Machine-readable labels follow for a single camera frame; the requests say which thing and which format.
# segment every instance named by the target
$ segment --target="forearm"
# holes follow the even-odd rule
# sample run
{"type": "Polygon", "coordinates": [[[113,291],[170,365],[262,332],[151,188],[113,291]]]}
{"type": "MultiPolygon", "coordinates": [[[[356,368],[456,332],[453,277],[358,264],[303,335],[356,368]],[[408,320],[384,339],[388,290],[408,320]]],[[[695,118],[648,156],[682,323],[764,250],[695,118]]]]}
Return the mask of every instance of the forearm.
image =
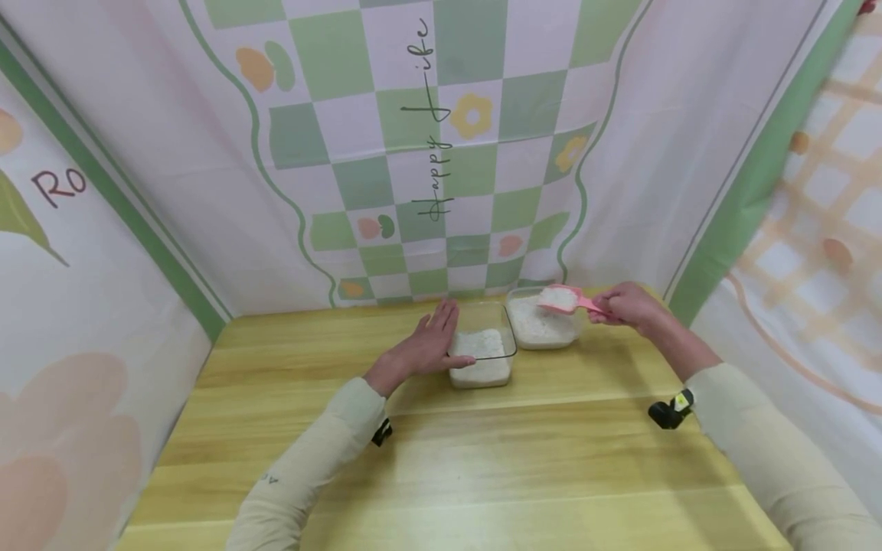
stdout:
{"type": "Polygon", "coordinates": [[[747,376],[722,364],[686,386],[702,430],[794,549],[882,549],[882,529],[848,483],[747,376]]]}
{"type": "Polygon", "coordinates": [[[318,494],[368,445],[385,419],[384,405],[364,379],[344,385],[245,498],[227,550],[298,549],[318,494]]]}
{"type": "Polygon", "coordinates": [[[720,356],[698,335],[664,312],[647,325],[645,333],[683,382],[702,369],[722,363],[720,356]]]}

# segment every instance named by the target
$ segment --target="pink scoop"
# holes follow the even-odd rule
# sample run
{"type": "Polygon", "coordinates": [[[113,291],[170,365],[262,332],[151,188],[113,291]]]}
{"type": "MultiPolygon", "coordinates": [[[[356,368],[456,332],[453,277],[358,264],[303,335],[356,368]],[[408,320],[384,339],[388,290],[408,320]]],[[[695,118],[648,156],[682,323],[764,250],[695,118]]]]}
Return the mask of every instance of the pink scoop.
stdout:
{"type": "Polygon", "coordinates": [[[566,290],[570,291],[571,293],[575,294],[576,295],[576,305],[573,306],[572,309],[567,310],[567,309],[560,308],[559,306],[555,306],[553,304],[539,302],[539,306],[542,306],[545,309],[548,309],[548,310],[551,310],[554,312],[558,312],[560,314],[568,314],[569,315],[569,314],[572,314],[573,312],[575,312],[576,308],[581,307],[581,308],[587,309],[592,312],[597,312],[599,314],[609,316],[609,313],[604,312],[602,309],[600,309],[600,307],[598,307],[593,302],[591,302],[591,299],[589,299],[585,295],[583,295],[582,290],[579,289],[578,287],[570,287],[568,285],[549,285],[549,287],[555,288],[555,289],[566,289],[566,290]]]}

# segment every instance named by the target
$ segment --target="white rice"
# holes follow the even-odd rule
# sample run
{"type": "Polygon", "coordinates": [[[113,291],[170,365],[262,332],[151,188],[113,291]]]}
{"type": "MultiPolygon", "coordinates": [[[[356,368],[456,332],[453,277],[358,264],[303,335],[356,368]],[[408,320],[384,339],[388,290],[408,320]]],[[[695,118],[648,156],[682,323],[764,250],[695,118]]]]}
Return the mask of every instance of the white rice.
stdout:
{"type": "Polygon", "coordinates": [[[474,333],[457,332],[453,338],[450,355],[472,356],[478,359],[505,356],[502,333],[496,329],[485,329],[474,333]]]}
{"type": "MultiPolygon", "coordinates": [[[[575,299],[572,292],[563,290],[575,299]]],[[[579,336],[577,321],[572,316],[542,308],[539,306],[541,297],[541,294],[534,294],[508,302],[508,312],[518,342],[524,346],[566,345],[573,342],[579,336]]]]}
{"type": "Polygon", "coordinates": [[[505,355],[502,333],[496,329],[485,329],[474,333],[458,332],[453,339],[450,354],[454,356],[474,356],[475,365],[463,369],[451,369],[450,380],[455,388],[474,389],[502,386],[512,376],[511,358],[505,355]]]}
{"type": "Polygon", "coordinates": [[[579,297],[570,289],[545,287],[539,294],[539,303],[572,312],[576,309],[576,304],[579,303],[579,297]]]}

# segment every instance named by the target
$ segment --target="green wavy line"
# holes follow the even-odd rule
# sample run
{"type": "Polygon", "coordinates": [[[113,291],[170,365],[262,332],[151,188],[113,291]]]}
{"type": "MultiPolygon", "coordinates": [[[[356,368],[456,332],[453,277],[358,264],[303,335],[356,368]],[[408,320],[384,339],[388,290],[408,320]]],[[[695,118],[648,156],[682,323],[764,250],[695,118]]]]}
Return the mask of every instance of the green wavy line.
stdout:
{"type": "Polygon", "coordinates": [[[206,41],[205,36],[199,30],[199,26],[196,23],[196,20],[193,18],[193,13],[190,11],[190,6],[187,5],[186,0],[178,0],[178,3],[181,5],[181,10],[183,11],[183,15],[187,18],[187,24],[190,25],[190,30],[193,32],[193,35],[196,37],[196,40],[199,42],[199,45],[202,46],[202,49],[205,51],[208,59],[214,64],[220,74],[224,76],[227,80],[229,80],[233,86],[242,94],[242,97],[245,99],[245,103],[248,104],[248,110],[251,113],[251,152],[254,155],[254,160],[258,164],[258,170],[260,171],[260,175],[263,176],[266,185],[273,190],[279,198],[288,204],[294,211],[297,213],[297,218],[300,221],[300,228],[297,231],[297,244],[300,246],[300,252],[303,253],[303,257],[306,258],[306,262],[310,264],[313,268],[322,272],[330,281],[331,281],[331,290],[328,291],[328,301],[331,303],[331,308],[336,308],[336,304],[333,299],[333,292],[337,289],[337,281],[333,278],[333,276],[322,269],[321,266],[316,264],[310,254],[306,251],[306,246],[303,240],[304,235],[306,234],[306,217],[303,215],[303,211],[300,210],[300,207],[297,206],[297,203],[292,201],[285,193],[276,186],[273,179],[270,177],[269,173],[266,172],[266,167],[264,166],[264,162],[260,157],[260,146],[258,145],[258,137],[260,134],[260,115],[258,114],[258,106],[255,104],[254,100],[251,98],[251,95],[248,93],[248,89],[242,84],[242,82],[235,77],[235,75],[230,72],[229,69],[221,62],[220,59],[214,54],[211,46],[208,45],[208,41],[206,41]]]}
{"type": "Polygon", "coordinates": [[[588,154],[590,154],[597,143],[601,141],[603,132],[606,130],[607,124],[609,124],[609,119],[612,117],[612,109],[616,106],[616,93],[618,92],[618,80],[622,74],[624,52],[628,49],[628,44],[631,42],[631,38],[633,38],[634,33],[637,31],[637,27],[640,25],[640,21],[643,20],[643,16],[649,11],[649,6],[653,4],[653,1],[654,0],[649,0],[649,2],[647,2],[643,11],[637,16],[637,21],[635,21],[634,25],[631,27],[631,31],[628,33],[627,38],[624,39],[622,51],[619,53],[618,60],[616,61],[616,79],[613,83],[612,97],[609,98],[609,107],[607,108],[606,116],[603,118],[603,123],[601,124],[601,128],[598,130],[594,141],[591,142],[591,145],[588,147],[587,151],[585,151],[585,155],[582,156],[582,160],[579,161],[579,165],[576,167],[576,187],[579,188],[579,195],[581,197],[581,211],[579,212],[579,220],[576,222],[576,227],[566,236],[564,241],[561,242],[560,247],[557,248],[557,264],[560,265],[561,270],[563,271],[563,278],[561,279],[563,283],[566,283],[566,279],[569,277],[569,271],[566,269],[566,264],[564,264],[564,249],[566,249],[566,246],[570,244],[572,238],[576,236],[580,229],[582,229],[582,224],[585,223],[585,215],[588,212],[588,194],[585,191],[585,184],[582,182],[582,165],[585,164],[588,154]]]}

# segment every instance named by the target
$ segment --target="black wrist strap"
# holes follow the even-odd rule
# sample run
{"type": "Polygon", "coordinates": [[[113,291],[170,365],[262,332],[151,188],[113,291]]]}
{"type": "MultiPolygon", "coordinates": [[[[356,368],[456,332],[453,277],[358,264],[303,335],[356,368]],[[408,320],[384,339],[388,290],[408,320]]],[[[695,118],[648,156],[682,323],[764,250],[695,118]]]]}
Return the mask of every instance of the black wrist strap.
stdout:
{"type": "Polygon", "coordinates": [[[649,417],[655,424],[665,430],[673,430],[680,426],[686,417],[692,413],[695,404],[695,396],[689,389],[683,389],[670,400],[668,404],[655,402],[649,407],[649,417]]]}

